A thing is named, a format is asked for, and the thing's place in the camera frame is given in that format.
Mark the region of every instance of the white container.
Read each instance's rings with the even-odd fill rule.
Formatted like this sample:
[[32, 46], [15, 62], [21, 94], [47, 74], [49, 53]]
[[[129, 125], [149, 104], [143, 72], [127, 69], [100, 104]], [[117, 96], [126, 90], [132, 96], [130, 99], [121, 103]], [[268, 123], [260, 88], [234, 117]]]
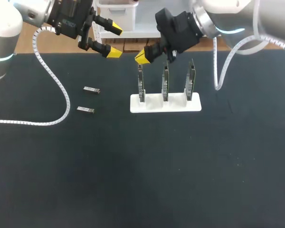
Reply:
[[103, 5], [97, 0], [96, 5], [100, 8], [101, 17], [112, 19], [123, 31], [135, 30], [138, 2], [124, 5]]

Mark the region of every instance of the white stand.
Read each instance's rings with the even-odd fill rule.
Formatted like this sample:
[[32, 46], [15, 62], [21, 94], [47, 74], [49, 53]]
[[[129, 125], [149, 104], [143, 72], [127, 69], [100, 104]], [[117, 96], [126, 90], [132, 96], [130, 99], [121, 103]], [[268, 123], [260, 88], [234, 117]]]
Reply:
[[187, 101], [184, 93], [169, 94], [169, 101], [164, 102], [162, 94], [146, 94], [145, 102], [140, 102], [139, 95], [131, 95], [131, 113], [172, 113], [201, 111], [200, 95], [193, 93], [192, 101]]

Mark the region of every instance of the cable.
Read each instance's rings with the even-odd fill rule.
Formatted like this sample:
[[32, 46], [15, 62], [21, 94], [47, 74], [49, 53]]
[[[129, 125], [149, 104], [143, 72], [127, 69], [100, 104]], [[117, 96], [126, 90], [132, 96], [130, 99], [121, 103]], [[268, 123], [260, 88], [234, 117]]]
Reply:
[[259, 41], [263, 41], [263, 42], [267, 42], [267, 43], [272, 43], [272, 44], [277, 45], [277, 46], [279, 46], [285, 50], [285, 43], [283, 41], [278, 40], [274, 37], [264, 36], [264, 35], [259, 34], [259, 31], [258, 31], [259, 7], [260, 7], [260, 0], [256, 0], [255, 7], [254, 7], [254, 14], [253, 14], [254, 35], [241, 40], [240, 42], [238, 42], [233, 47], [233, 49], [231, 50], [231, 52], [227, 56], [227, 59], [224, 63], [222, 72], [220, 74], [219, 82], [218, 82], [218, 45], [217, 45], [217, 38], [213, 39], [213, 68], [214, 68], [213, 77], [214, 77], [214, 87], [217, 91], [220, 90], [223, 86], [224, 79], [225, 79], [228, 67], [230, 65], [230, 62], [231, 62], [233, 56], [245, 44], [247, 44], [251, 41], [258, 41], [259, 40]]
[[38, 59], [38, 61], [42, 64], [42, 66], [45, 68], [45, 70], [49, 73], [49, 75], [54, 79], [54, 81], [57, 83], [57, 85], [59, 86], [59, 88], [61, 89], [63, 95], [66, 98], [66, 111], [63, 114], [62, 117], [60, 117], [59, 119], [52, 121], [52, 122], [45, 122], [45, 123], [39, 123], [39, 122], [29, 122], [29, 121], [20, 121], [20, 120], [0, 120], [0, 124], [21, 124], [21, 125], [33, 125], [33, 126], [52, 126], [55, 124], [58, 124], [60, 122], [62, 122], [67, 115], [70, 112], [70, 108], [71, 108], [71, 103], [70, 103], [70, 98], [66, 92], [66, 89], [63, 87], [63, 85], [60, 83], [60, 81], [58, 80], [58, 78], [55, 76], [55, 74], [50, 70], [50, 68], [46, 65], [46, 63], [43, 61], [43, 59], [41, 58], [38, 49], [37, 49], [37, 37], [39, 36], [39, 34], [41, 32], [44, 31], [48, 31], [48, 32], [52, 32], [55, 33], [55, 28], [53, 27], [41, 27], [38, 28], [37, 31], [34, 33], [33, 35], [33, 50], [34, 53]]

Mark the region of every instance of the black table surface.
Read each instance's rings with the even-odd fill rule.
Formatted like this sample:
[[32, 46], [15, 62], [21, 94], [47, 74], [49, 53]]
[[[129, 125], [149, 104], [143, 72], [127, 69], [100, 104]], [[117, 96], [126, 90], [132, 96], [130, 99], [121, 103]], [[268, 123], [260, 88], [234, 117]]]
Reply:
[[[51, 127], [0, 124], [0, 228], [285, 228], [285, 52], [236, 56], [219, 92], [211, 52], [181, 55], [170, 92], [194, 58], [203, 109], [168, 114], [130, 113], [134, 54], [42, 56], [71, 112]], [[163, 61], [144, 67], [147, 93], [160, 93]], [[0, 118], [47, 122], [65, 107], [36, 57], [17, 55]]]

